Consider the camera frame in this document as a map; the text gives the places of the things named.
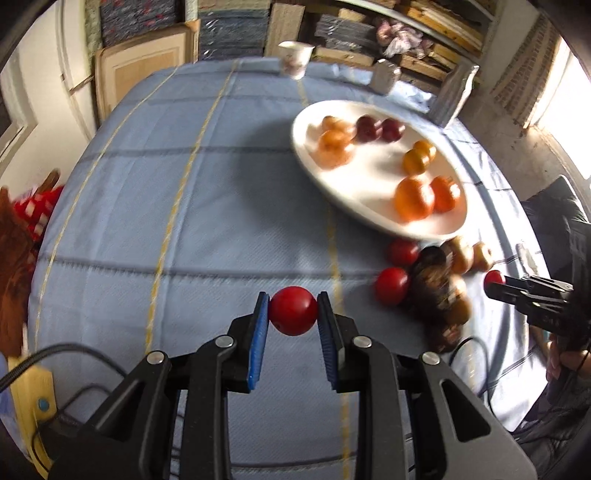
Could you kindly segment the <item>right hand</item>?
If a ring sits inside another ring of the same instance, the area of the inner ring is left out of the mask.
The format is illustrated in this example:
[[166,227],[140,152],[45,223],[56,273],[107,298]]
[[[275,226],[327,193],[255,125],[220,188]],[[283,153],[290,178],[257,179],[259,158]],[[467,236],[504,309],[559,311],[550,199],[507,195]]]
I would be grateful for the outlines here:
[[[560,375],[576,373],[569,381],[560,384]],[[586,350],[561,351],[558,346],[557,336],[551,334],[547,342],[546,380],[549,384],[558,389],[561,387],[566,391],[589,391],[590,390],[590,353]]]

